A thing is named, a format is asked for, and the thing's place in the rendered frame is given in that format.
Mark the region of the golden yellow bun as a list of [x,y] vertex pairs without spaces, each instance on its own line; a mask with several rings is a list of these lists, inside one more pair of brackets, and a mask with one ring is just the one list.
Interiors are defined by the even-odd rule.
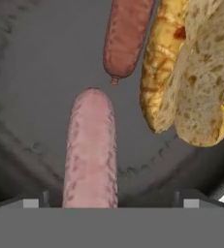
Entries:
[[140,106],[147,126],[161,133],[163,96],[181,45],[186,39],[185,13],[188,0],[161,0],[144,48],[140,81]]

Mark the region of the pale speckled bread bun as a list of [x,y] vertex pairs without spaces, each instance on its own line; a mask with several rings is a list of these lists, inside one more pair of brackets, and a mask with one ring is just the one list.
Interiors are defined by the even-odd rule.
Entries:
[[191,0],[186,40],[164,86],[155,131],[210,147],[224,139],[224,0]]

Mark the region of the dark grey bowl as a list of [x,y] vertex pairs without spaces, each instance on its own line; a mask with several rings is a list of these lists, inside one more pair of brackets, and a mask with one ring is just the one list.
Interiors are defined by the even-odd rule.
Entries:
[[0,0],[0,201],[47,191],[61,204],[71,105],[87,87],[112,100],[122,207],[167,207],[178,189],[224,195],[224,140],[212,148],[147,128],[138,72],[103,68],[112,0]]

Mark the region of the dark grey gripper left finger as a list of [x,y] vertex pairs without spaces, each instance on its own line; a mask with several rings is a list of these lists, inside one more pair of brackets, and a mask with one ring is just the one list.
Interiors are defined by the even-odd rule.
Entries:
[[37,194],[21,194],[14,198],[1,201],[1,207],[9,208],[44,208],[49,207],[49,192],[43,191]]

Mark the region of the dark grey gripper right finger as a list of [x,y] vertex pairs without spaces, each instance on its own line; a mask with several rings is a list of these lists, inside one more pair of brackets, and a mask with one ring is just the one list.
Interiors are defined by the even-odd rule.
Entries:
[[210,199],[198,190],[178,190],[175,192],[173,207],[202,208],[224,207],[224,202]]

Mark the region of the reddish brown sausage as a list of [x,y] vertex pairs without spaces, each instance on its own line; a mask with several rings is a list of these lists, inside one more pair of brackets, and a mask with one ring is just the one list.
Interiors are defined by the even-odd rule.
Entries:
[[144,45],[155,0],[112,0],[106,37],[103,65],[111,76],[111,84],[135,70]]

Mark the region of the pale pink sausage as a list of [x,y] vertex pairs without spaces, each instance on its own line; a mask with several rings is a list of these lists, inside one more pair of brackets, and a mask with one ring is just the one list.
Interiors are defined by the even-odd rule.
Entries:
[[98,88],[81,92],[68,128],[63,207],[117,207],[115,138],[109,97]]

